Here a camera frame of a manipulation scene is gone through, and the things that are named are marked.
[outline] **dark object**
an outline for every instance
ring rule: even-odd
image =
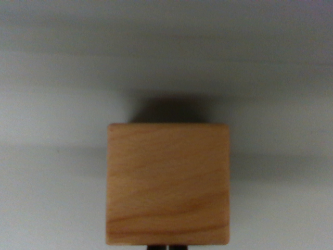
[[[167,250],[167,246],[147,246],[147,250]]]

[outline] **wooden cube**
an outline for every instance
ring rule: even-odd
[[[107,162],[107,244],[228,243],[226,125],[111,124]]]

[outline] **gray background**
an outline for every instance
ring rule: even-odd
[[[333,5],[0,3],[0,249],[105,245],[106,127],[195,96],[231,132],[231,239],[331,249]],[[144,249],[133,246],[131,249]]]

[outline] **wooden block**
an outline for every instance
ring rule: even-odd
[[[226,125],[111,124],[107,162],[107,244],[228,243]]]

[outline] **cube face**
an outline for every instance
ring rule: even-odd
[[[226,125],[112,124],[107,162],[107,244],[228,243]]]

